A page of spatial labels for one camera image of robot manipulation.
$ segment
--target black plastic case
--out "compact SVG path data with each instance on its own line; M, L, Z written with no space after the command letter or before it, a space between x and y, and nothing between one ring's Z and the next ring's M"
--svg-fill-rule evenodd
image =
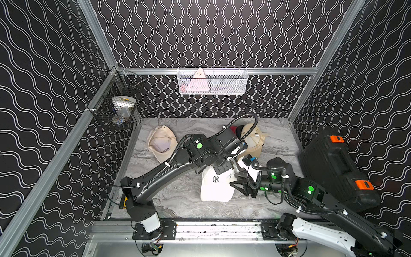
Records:
M345 143L331 141L338 136L329 130L322 131L299 156L304 176L323 186L337 200L360 212L381 203L375 190L360 190L356 180L367 181L348 154Z

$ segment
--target black wall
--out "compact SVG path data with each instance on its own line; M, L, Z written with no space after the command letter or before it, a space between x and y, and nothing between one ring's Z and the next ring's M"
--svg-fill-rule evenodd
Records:
M294 127L306 146L339 131L381 195L370 221L411 234L411 1L368 0Z
M0 0L0 234L108 74L76 0ZM14 256L81 256L131 131L87 128Z
M351 0L91 2L121 67L315 67ZM151 76L139 110L151 118L286 118L306 82L250 76L241 96L189 96L174 77Z

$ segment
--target gray marble table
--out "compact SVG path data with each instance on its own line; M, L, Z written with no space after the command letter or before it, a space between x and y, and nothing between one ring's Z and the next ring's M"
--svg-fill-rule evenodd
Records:
M134 148L133 156L126 171L126 176L135 178L155 168L159 162L146 148L146 140L151 130L159 125L166 125L180 140L185 134L203 133L212 136L220 131L223 125L231 119L218 118L145 118ZM252 119L242 119L235 125L253 122ZM286 119L260 119L258 126L263 133L268 133L259 158L265 165L268 160L280 157L292 164L297 176L302 176L298 163L298 147ZM267 202L264 194L259 192L257 198L246 197L237 190L229 202L201 201L201 175L190 172L172 182L161 190L154 198L154 204L161 218L234 218L234 219L266 219L279 218L284 212L294 213L295 210L287 203L272 205ZM279 194L269 195L273 202L279 201ZM112 218L130 218L125 209L114 207Z

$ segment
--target orange latch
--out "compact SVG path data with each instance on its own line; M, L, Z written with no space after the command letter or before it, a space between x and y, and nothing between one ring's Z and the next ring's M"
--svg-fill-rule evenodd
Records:
M374 190L371 182L367 180L356 180L356 184L360 190Z
M344 139L340 136L330 136L330 138L333 143L344 143Z

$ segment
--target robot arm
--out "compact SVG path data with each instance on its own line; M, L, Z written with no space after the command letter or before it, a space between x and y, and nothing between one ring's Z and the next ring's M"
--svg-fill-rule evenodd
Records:
M230 122L222 131L207 138L204 134L188 134L178 143L172 156L148 173L138 177L124 177L120 183L123 193L127 197L126 209L131 218L141 221L147 232L160 227L152 198L168 184L195 170L200 174L207 166L213 166L217 174L232 169L229 160L247 148L247 144L238 139L229 126L240 116ZM251 132L257 125L255 119Z

